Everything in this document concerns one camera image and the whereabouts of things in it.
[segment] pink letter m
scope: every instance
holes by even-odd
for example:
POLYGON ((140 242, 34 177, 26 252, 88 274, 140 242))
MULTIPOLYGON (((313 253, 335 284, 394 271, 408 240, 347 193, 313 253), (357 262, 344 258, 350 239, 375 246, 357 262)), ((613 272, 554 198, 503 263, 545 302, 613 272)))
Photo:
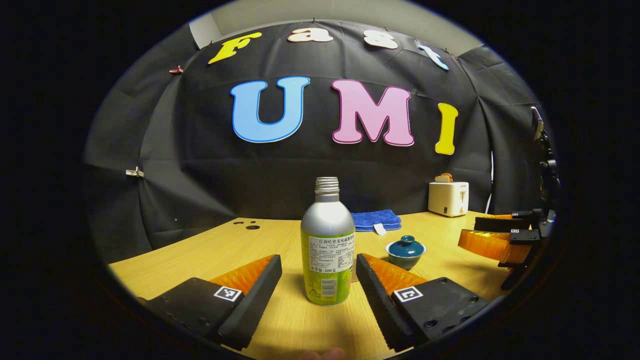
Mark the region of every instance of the pink letter m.
POLYGON ((389 130, 383 137, 385 142, 395 146, 413 145, 408 109, 411 94, 408 91, 390 86, 376 104, 359 81, 336 80, 332 87, 340 93, 340 128, 333 133, 334 141, 360 142, 362 133, 356 128, 356 118, 360 117, 360 122, 372 142, 378 140, 385 122, 389 119, 389 130))

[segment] bottle label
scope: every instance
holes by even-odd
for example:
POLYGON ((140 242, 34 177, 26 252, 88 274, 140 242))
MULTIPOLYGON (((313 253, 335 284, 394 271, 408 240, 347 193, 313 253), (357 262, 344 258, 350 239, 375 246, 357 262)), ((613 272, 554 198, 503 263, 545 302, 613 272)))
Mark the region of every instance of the bottle label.
POLYGON ((345 301, 351 288, 355 232, 336 237, 301 232, 301 240, 307 298, 323 306, 345 301))

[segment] finger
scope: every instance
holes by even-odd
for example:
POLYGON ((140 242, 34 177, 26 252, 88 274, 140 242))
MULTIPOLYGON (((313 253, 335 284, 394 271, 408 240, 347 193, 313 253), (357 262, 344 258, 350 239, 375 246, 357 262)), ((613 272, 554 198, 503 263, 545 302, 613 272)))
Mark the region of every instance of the finger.
POLYGON ((321 360, 341 360, 344 357, 344 350, 337 347, 322 355, 321 360))
POLYGON ((300 355, 298 360, 322 360, 320 354, 315 351, 307 350, 300 355))

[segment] folded towel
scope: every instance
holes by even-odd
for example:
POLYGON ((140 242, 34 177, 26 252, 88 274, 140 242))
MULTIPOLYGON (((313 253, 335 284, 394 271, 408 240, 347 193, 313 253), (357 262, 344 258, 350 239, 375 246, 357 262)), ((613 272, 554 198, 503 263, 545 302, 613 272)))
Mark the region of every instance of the folded towel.
POLYGON ((398 225, 402 222, 402 220, 389 209, 372 211, 370 213, 351 213, 351 216, 356 224, 356 228, 371 227, 373 229, 374 224, 382 224, 386 229, 388 225, 398 225))
MULTIPOLYGON (((402 228, 400 224, 383 225, 385 230, 398 230, 402 228)), ((356 231, 375 231, 373 226, 356 226, 356 231)))

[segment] aluminum bottle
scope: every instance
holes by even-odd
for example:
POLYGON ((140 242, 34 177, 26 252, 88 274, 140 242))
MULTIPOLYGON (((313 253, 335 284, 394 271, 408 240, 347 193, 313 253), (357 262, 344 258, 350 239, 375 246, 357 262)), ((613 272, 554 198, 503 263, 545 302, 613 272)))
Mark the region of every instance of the aluminum bottle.
POLYGON ((337 177, 316 178, 316 202, 300 224, 305 295, 322 306, 344 302, 351 289, 355 224, 339 192, 337 177))

